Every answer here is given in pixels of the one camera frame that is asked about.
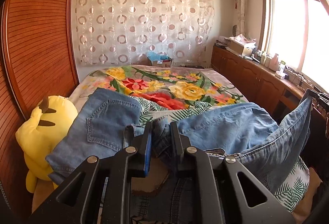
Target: window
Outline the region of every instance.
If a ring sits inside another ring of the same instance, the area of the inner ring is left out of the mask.
[[[259,49],[329,91],[329,15],[318,0],[263,0]]]

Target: bed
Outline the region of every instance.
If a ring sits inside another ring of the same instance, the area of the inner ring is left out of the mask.
[[[224,76],[211,69],[142,65],[93,71],[78,85],[69,100],[80,111],[88,96],[100,87],[137,99],[142,107],[141,125],[164,115],[169,121],[177,121],[219,106],[248,102]],[[292,212],[306,193],[308,184],[309,170],[299,158],[275,197]],[[38,184],[33,210],[51,193],[52,184],[49,184],[50,190],[46,185],[44,182]]]

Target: cabinet door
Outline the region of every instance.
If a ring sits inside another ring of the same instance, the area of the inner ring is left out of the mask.
[[[220,66],[222,64],[223,61],[223,55],[221,53],[221,49],[219,49],[218,47],[213,47],[213,54],[211,56],[211,65],[212,68],[219,72],[220,70]]]
[[[237,86],[239,81],[239,65],[240,58],[231,52],[223,54],[223,62],[219,73],[225,76],[234,86]]]
[[[237,88],[250,102],[255,102],[256,100],[260,75],[261,70],[257,66],[246,60],[242,61]]]
[[[284,89],[283,84],[277,78],[262,72],[255,103],[264,108],[269,114],[272,114]]]

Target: stuffed toy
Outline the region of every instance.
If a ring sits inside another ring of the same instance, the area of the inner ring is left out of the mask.
[[[26,176],[26,189],[34,193],[37,178],[50,181],[48,175],[53,172],[45,157],[67,135],[77,117],[74,104],[61,96],[49,96],[16,132],[16,140],[24,151],[24,160],[29,168]]]

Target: cardboard box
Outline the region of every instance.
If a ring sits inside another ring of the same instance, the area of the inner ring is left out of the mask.
[[[244,47],[243,45],[240,45],[234,41],[230,41],[230,49],[237,52],[240,55],[245,55],[248,57],[251,57],[252,49]]]
[[[160,60],[160,61],[150,61],[147,59],[147,62],[149,66],[154,66],[154,67],[162,67],[162,68],[170,68],[171,67],[171,59],[166,59],[166,60]]]

